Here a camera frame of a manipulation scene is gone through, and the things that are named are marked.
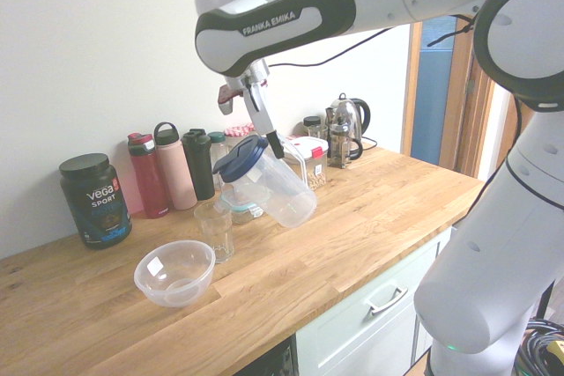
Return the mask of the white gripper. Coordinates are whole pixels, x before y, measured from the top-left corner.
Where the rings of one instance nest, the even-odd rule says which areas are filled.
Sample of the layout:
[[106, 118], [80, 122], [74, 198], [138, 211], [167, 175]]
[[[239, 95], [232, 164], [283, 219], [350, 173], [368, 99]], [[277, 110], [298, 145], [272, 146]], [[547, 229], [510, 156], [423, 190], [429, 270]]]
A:
[[267, 92], [268, 83], [266, 80], [262, 80], [247, 85], [243, 89], [243, 98], [256, 133], [266, 136], [275, 157], [282, 159], [285, 156], [284, 148], [268, 112]]

